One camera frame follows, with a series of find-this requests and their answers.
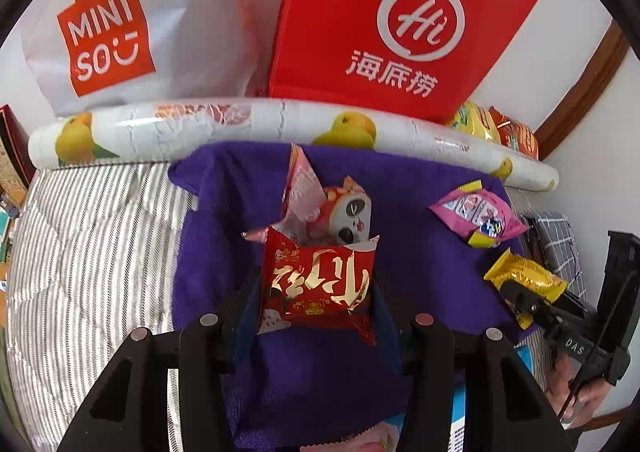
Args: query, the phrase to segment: human hand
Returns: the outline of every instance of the human hand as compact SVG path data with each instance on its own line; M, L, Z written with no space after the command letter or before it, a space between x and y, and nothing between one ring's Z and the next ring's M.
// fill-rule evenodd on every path
M569 382L574 376L574 368L571 358L567 354L560 353L556 360L556 366L549 377L549 386L545 392L546 398L556 414L560 412L564 400L569 396ZM575 398L571 400L569 407L564 412L567 419L574 418L571 427L579 427L587 423L595 410L602 404L606 395L611 390L611 385L604 378L598 378L580 389L578 401L582 406L575 412Z

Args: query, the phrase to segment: white circle logo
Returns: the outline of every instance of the white circle logo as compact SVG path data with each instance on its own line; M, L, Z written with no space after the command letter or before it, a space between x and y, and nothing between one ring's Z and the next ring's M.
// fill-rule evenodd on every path
M458 45L465 31L465 11L460 0L420 0L418 2L422 3L419 3L417 8L416 0L411 0L414 6L411 9L415 10L407 14L394 9L399 2L401 0L382 0L378 7L378 32L382 41L395 54L414 62L432 62L446 56ZM393 10L397 16L391 16ZM447 40L447 30L453 29L450 23L447 27L447 22L452 21L453 15L456 22L455 30ZM391 18L397 22L393 26L389 25ZM395 35L391 32L392 27L396 29ZM402 43L410 43L410 47L403 46L400 40Z

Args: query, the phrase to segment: brown wooden trim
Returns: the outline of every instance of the brown wooden trim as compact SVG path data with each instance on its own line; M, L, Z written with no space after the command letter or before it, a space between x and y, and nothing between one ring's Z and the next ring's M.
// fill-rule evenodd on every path
M629 42L613 20L580 79L536 130L540 159L545 159L580 123L617 72Z
M625 417L626 411L628 409L628 407L625 407L621 408L620 410L616 410L615 412L609 412L608 414L604 414L602 416L596 416L596 418L592 418L587 423L585 423L582 426L582 429L587 432L588 430L596 430L599 428L608 427L609 425L620 423Z

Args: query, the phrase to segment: plaid pouch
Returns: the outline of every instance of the plaid pouch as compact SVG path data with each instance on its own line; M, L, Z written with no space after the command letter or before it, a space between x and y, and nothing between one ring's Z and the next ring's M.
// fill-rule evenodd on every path
M557 212L529 212L521 218L533 228L521 235L526 257L565 280L567 289L587 302L574 231L567 218Z

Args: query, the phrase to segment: purple blanket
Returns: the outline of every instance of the purple blanket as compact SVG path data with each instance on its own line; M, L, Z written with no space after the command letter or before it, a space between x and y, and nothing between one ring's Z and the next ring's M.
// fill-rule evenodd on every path
M376 272L420 311L450 328L518 332L504 302L482 280L508 245L475 249L428 206L454 188L482 179L508 201L500 181L480 172L373 151L306 146L325 186L352 176L372 200L371 234L380 235ZM290 146L219 143L172 165L170 179L198 196L185 218L174 284L174 325L215 310L237 289L262 246L241 233L280 218ZM520 243L511 249L522 253ZM404 412L410 382L387 366L356 331L294 327L256 339L250 361L225 378L229 421L242 448L314 444L362 432Z

